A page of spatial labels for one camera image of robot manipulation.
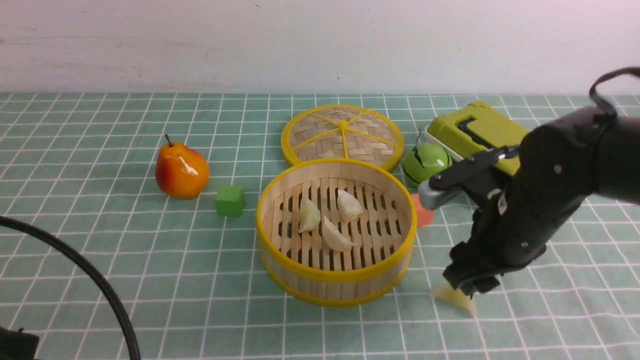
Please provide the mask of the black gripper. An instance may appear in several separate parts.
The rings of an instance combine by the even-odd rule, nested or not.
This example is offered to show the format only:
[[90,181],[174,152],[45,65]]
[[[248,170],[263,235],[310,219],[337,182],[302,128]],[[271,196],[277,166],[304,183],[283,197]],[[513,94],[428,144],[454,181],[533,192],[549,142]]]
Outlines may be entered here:
[[470,239],[450,251],[443,276],[466,296],[493,290],[498,276],[539,258],[591,193],[589,155],[519,148],[518,158],[505,189],[477,211]]

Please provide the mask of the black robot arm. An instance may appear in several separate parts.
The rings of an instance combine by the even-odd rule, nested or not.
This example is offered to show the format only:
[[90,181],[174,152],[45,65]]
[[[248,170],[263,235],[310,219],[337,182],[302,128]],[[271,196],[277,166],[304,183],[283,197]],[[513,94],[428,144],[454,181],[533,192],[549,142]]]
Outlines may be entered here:
[[510,146],[479,152],[441,176],[476,204],[468,241],[450,251],[444,278],[466,296],[499,285],[498,276],[526,268],[593,194],[639,203],[639,119],[583,107],[528,132],[519,168],[496,166]]

